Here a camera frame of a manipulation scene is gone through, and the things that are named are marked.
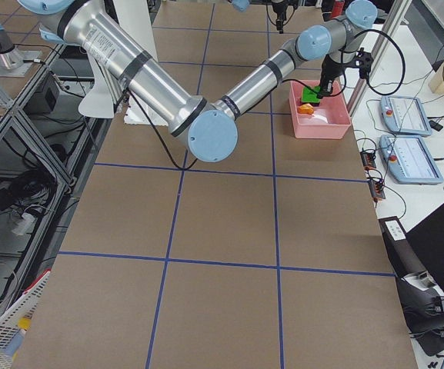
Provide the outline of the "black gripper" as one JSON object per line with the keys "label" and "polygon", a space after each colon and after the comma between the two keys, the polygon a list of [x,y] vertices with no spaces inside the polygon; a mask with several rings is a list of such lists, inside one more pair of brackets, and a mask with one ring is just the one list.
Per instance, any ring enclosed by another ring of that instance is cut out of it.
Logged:
{"label": "black gripper", "polygon": [[331,55],[324,57],[322,61],[322,72],[319,86],[316,87],[317,97],[330,97],[333,93],[334,81],[342,76],[345,71],[344,59],[339,56],[334,59]]}
{"label": "black gripper", "polygon": [[283,32],[283,23],[287,20],[287,9],[289,7],[288,0],[270,0],[272,10],[276,15],[276,30]]}

